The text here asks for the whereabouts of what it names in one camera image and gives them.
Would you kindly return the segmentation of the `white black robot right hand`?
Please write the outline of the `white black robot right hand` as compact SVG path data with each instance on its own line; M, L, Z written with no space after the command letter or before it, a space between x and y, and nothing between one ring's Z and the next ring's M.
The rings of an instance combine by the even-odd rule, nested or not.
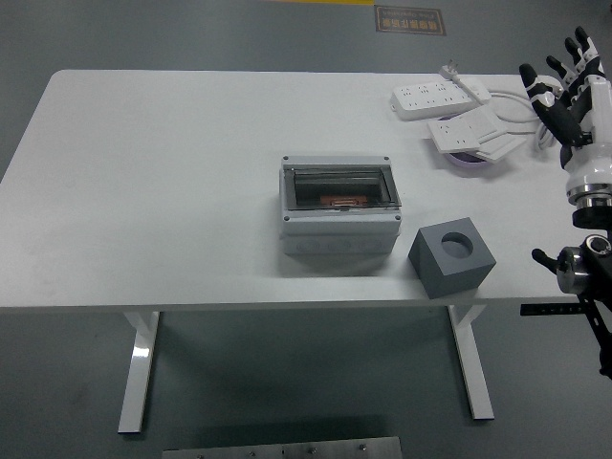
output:
M561 168L568 173L566 193L580 194L611 187L611 81L592 38L578 27L564 41L573 66L549 55L563 90L557 94L525 63L519 73L535 113L560 143Z

